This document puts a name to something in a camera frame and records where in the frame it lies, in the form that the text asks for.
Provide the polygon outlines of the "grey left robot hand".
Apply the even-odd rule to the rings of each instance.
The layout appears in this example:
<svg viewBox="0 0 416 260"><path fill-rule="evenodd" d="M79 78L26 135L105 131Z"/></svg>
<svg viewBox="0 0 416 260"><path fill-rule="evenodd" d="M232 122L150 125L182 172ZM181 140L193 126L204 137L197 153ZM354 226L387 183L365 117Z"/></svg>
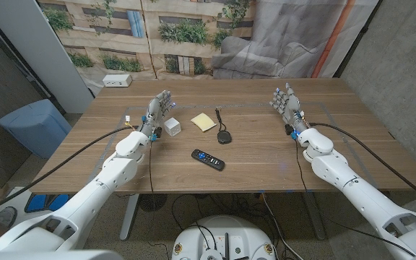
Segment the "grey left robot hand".
<svg viewBox="0 0 416 260"><path fill-rule="evenodd" d="M171 91L163 90L149 102L147 112L138 131L145 134L148 138L152 137L155 129L160 127L164 117L175 105L172 101Z"/></svg>

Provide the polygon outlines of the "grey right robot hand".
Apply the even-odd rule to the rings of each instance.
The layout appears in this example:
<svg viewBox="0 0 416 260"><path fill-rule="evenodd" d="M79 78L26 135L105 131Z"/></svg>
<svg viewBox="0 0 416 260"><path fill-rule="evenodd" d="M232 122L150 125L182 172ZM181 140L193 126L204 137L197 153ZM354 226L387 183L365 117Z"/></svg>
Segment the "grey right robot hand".
<svg viewBox="0 0 416 260"><path fill-rule="evenodd" d="M301 110L300 101L288 82L285 84L284 90L280 88L275 90L269 104L280 114L285 122L287 135L293 139L297 139L303 131L310 128L305 120L304 112Z"/></svg>

